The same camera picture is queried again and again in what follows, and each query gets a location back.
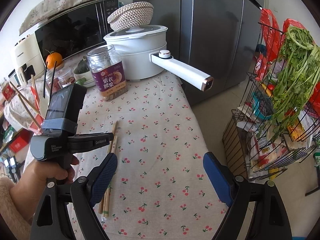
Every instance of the textured blue pad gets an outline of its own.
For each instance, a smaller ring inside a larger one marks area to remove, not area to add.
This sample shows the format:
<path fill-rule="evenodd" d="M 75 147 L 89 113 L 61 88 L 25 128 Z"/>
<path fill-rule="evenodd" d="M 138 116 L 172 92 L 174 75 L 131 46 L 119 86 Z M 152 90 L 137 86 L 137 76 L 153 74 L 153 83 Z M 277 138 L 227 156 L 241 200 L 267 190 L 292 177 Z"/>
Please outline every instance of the textured blue pad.
<path fill-rule="evenodd" d="M 113 175 L 116 172 L 117 166 L 118 158 L 115 154 L 112 153 L 112 157 L 107 162 L 102 172 L 98 175 L 92 186 L 91 198 L 89 200 L 91 207 L 94 207 L 96 203 L 99 203 L 102 200 L 104 193 L 109 186 Z"/>
<path fill-rule="evenodd" d="M 229 183 L 208 153 L 203 156 L 203 167 L 219 199 L 226 203 L 228 207 L 231 207 L 233 199 L 230 194 Z"/>

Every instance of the microwave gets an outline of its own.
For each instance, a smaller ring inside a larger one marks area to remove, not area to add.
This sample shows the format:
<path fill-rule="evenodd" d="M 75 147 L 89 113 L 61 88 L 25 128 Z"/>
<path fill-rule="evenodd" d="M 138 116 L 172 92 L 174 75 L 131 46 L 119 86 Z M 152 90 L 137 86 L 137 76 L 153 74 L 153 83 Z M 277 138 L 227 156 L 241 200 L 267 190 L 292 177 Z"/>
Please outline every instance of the microwave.
<path fill-rule="evenodd" d="M 94 0 L 53 16 L 35 31 L 44 62 L 53 51 L 65 59 L 106 44 L 103 37 L 113 32 L 107 18 L 118 8 L 118 0 Z"/>

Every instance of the human hand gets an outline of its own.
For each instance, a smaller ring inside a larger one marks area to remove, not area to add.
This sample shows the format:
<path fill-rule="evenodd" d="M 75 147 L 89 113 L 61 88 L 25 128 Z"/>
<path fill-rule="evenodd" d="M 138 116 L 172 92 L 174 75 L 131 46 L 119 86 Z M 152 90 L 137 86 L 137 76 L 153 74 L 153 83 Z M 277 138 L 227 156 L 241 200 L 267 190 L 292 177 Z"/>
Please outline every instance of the human hand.
<path fill-rule="evenodd" d="M 79 160 L 73 156 L 72 165 L 78 165 Z M 48 178 L 72 183 L 75 170 L 71 167 L 67 171 L 54 162 L 33 160 L 21 176 L 19 182 L 10 189 L 10 195 L 15 207 L 22 217 L 29 221 L 36 212 L 40 197 L 47 184 Z"/>

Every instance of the blue gripper pad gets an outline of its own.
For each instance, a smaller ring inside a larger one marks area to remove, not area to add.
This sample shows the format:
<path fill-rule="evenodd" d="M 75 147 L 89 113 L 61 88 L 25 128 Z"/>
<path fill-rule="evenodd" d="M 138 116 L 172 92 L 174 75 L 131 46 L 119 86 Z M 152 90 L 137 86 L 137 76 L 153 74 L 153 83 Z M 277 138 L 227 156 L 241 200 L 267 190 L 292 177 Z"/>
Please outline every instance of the blue gripper pad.
<path fill-rule="evenodd" d="M 233 202 L 231 190 L 234 188 L 231 171 L 221 165 L 212 152 L 204 154 L 203 167 L 219 199 L 231 207 Z"/>
<path fill-rule="evenodd" d="M 94 167 L 87 179 L 87 196 L 91 207 L 101 202 L 107 187 L 118 166 L 118 158 L 114 153 L 109 153 L 100 166 Z"/>

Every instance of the gray strap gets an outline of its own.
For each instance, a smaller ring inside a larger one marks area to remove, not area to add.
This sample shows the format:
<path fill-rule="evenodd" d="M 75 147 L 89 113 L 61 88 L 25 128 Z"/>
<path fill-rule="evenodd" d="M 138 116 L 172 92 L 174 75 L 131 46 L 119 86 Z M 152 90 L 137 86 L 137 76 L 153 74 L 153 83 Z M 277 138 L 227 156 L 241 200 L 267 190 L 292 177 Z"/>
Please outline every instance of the gray strap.
<path fill-rule="evenodd" d="M 41 125 L 43 129 L 59 129 L 76 134 L 78 124 L 66 118 L 45 119 Z"/>

